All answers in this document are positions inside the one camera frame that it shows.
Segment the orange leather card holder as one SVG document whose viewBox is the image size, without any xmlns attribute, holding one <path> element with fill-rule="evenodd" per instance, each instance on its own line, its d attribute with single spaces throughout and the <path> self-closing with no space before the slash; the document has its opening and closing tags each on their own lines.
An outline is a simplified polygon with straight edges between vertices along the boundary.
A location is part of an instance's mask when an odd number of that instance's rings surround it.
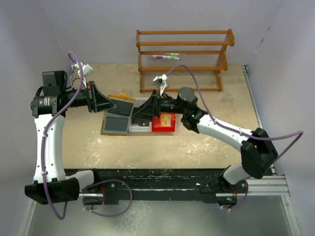
<svg viewBox="0 0 315 236">
<path fill-rule="evenodd" d="M 120 93 L 119 95 L 109 94 L 108 98 L 126 100 L 133 103 L 135 102 L 135 98 L 127 97 L 125 93 Z M 107 136 L 126 136 L 131 116 L 132 112 L 130 116 L 122 116 L 106 111 L 103 116 L 100 134 Z"/>
</svg>

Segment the black card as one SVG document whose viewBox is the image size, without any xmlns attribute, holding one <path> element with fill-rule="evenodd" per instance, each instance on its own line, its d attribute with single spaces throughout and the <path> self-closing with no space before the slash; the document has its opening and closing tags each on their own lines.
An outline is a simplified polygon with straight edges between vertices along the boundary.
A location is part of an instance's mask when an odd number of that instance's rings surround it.
<svg viewBox="0 0 315 236">
<path fill-rule="evenodd" d="M 130 116 L 133 109 L 133 102 L 114 98 L 111 98 L 110 100 L 116 105 L 116 107 L 108 110 L 109 113 Z"/>
</svg>

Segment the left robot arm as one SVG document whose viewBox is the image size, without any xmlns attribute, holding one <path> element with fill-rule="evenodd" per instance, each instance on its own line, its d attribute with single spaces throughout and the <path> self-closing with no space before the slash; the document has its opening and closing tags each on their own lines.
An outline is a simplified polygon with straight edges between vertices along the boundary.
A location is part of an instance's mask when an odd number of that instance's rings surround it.
<svg viewBox="0 0 315 236">
<path fill-rule="evenodd" d="M 101 180 L 93 170 L 66 176 L 62 158 L 66 110 L 87 107 L 89 112 L 97 113 L 116 106 L 93 81 L 78 90 L 66 88 L 65 71 L 44 72 L 42 79 L 43 86 L 30 104 L 37 133 L 37 161 L 33 183 L 25 186 L 25 195 L 42 205 L 75 201 L 84 188 L 91 193 L 99 191 Z"/>
</svg>

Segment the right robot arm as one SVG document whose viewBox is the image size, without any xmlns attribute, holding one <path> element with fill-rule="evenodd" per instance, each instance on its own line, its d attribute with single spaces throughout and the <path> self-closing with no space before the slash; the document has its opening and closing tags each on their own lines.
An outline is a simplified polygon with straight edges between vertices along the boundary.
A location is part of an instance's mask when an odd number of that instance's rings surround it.
<svg viewBox="0 0 315 236">
<path fill-rule="evenodd" d="M 231 192 L 238 182 L 250 177 L 261 179 L 278 157 L 267 132 L 262 128 L 243 129 L 211 117 L 198 107 L 197 101 L 189 87 L 181 88 L 177 98 L 153 91 L 148 100 L 135 109 L 132 118 L 151 122 L 162 113 L 181 114 L 181 122 L 187 130 L 216 138 L 239 151 L 241 163 L 227 167 L 219 180 L 223 192 Z"/>
</svg>

